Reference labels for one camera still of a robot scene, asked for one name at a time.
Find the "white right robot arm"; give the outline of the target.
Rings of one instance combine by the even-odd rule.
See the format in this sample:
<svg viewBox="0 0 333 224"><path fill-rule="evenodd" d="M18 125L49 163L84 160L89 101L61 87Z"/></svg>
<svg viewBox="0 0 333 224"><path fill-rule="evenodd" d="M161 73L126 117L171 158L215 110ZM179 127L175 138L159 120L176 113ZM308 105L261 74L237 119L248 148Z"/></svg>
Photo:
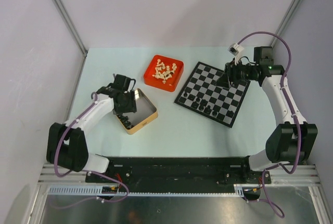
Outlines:
<svg viewBox="0 0 333 224"><path fill-rule="evenodd" d="M308 160L318 134L317 126L309 124L297 108L289 90L286 69L274 63L271 47L256 47L253 62L247 64L241 62L242 46L234 43L228 50L234 58L225 64L216 86L235 88L243 80L258 82L269 99L276 122L265 149L249 156L249 165L241 168L241 179L252 183L259 172L278 166L293 174L299 163Z"/></svg>

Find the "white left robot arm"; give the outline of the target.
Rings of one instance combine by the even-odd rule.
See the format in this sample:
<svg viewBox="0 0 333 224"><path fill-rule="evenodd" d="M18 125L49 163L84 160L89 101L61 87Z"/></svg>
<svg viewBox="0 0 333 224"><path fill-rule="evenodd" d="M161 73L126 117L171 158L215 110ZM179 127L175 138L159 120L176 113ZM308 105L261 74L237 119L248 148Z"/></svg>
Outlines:
<svg viewBox="0 0 333 224"><path fill-rule="evenodd" d="M115 170L109 159L88 151L86 136L107 114L121 115L137 111L136 79L117 74L114 81L92 92L91 103L78 116L64 123L51 125L46 160L54 165L55 174L64 177L71 172L97 172L103 182L110 182Z"/></svg>

